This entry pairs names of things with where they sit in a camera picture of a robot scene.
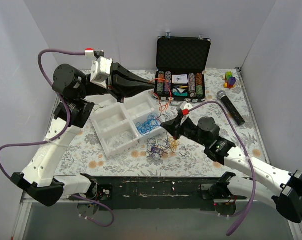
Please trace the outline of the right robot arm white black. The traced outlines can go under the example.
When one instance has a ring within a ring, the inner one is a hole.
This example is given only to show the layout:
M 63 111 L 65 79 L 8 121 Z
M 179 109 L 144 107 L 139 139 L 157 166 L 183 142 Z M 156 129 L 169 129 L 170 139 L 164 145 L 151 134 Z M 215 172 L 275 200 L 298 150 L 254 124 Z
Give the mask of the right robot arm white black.
M 219 136 L 220 128 L 211 117 L 203 117 L 197 124 L 176 117 L 163 122 L 161 127 L 175 139 L 183 136 L 204 146 L 204 154 L 210 160 L 256 180 L 257 201 L 275 207 L 291 222 L 302 222 L 302 171 L 291 173 L 254 157 L 248 161 L 241 148 Z

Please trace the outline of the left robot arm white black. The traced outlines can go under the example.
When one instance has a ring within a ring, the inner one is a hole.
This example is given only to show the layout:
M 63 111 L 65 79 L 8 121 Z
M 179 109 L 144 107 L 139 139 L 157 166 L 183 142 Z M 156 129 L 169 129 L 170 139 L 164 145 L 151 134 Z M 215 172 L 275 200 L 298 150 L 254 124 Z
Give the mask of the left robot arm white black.
M 54 172 L 69 144 L 88 120 L 94 104 L 87 96 L 111 95 L 117 102 L 150 90 L 154 84 L 112 63 L 105 70 L 90 74 L 68 65 L 59 65 L 53 73 L 52 89 L 62 99 L 53 113 L 47 140 L 30 163 L 13 173 L 10 181 L 37 202 L 50 207 L 62 196 L 81 195 L 92 200 L 97 195 L 97 182 L 88 174 L 55 177 Z

